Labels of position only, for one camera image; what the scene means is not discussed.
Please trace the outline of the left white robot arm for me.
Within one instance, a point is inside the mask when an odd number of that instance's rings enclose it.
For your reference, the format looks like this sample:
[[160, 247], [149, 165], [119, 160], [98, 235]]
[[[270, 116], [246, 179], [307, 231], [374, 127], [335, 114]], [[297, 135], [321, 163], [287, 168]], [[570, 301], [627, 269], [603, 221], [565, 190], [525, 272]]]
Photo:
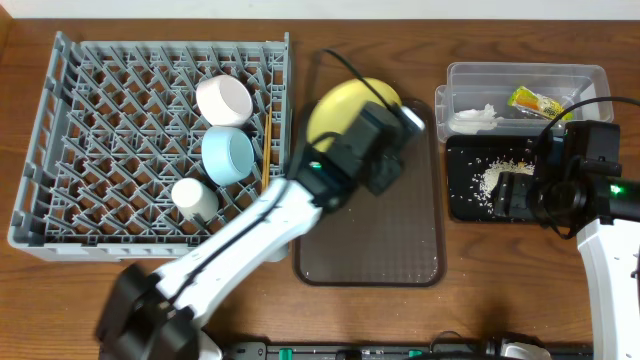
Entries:
[[306, 146], [286, 177], [202, 245], [150, 274], [133, 264], [117, 277], [95, 331], [101, 358], [222, 358], [204, 327], [229, 293], [358, 186], [378, 195], [402, 168], [396, 150]]

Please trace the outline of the yellow green snack wrapper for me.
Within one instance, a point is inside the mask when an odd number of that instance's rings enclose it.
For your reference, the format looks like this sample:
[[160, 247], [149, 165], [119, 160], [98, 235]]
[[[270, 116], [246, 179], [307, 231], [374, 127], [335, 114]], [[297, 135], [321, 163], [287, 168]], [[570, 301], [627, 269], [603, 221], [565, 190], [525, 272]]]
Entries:
[[556, 100], [535, 93], [530, 89], [520, 86], [507, 100], [507, 105], [517, 110], [533, 114], [548, 120], [553, 120], [563, 113], [565, 108]]

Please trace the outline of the light blue bowl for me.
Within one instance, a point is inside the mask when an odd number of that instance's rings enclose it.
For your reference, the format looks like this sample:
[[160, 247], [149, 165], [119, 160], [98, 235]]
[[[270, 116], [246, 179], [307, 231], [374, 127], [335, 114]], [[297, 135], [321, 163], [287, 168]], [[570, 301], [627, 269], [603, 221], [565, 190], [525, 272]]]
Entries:
[[254, 150], [241, 129], [211, 127], [204, 134], [201, 148], [205, 171], [215, 184], [228, 186], [251, 174]]

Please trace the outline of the white plastic cup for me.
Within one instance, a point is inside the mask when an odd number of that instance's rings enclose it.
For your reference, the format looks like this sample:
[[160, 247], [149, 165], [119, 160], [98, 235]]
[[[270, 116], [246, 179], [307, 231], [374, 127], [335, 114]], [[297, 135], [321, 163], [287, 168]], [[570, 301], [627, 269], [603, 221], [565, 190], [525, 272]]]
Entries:
[[210, 221], [219, 209], [216, 194], [194, 178], [177, 181], [171, 189], [171, 200], [187, 220]]

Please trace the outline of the pink white bowl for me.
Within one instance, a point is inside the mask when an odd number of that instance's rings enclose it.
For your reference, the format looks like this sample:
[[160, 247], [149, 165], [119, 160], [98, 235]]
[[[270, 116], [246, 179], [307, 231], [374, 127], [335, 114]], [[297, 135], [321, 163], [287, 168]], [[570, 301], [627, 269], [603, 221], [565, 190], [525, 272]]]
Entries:
[[253, 113], [249, 91], [230, 75], [218, 75], [201, 82], [196, 88], [196, 103], [212, 126], [239, 127]]

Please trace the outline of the yellow plastic plate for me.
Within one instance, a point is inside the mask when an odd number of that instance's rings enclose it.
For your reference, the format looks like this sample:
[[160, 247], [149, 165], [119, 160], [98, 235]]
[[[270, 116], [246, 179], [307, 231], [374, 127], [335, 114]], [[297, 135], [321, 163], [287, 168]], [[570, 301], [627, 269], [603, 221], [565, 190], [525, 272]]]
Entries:
[[[390, 105], [402, 104], [398, 93], [387, 83], [375, 78], [365, 80]], [[343, 134], [367, 102], [383, 106], [381, 100], [358, 79], [334, 87], [320, 99], [311, 112], [307, 126], [307, 141], [312, 143], [326, 132]], [[325, 139], [314, 145], [314, 149], [325, 152], [332, 143], [333, 139]]]

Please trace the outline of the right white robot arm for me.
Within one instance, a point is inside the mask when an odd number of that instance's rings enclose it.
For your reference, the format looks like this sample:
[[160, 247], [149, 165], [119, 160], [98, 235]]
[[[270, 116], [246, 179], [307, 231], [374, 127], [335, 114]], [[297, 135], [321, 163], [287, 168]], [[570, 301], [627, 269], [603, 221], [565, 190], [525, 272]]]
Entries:
[[491, 191], [498, 217], [535, 222], [573, 239], [584, 264], [594, 356], [639, 356], [639, 185], [617, 159], [539, 159], [532, 174], [503, 172]]

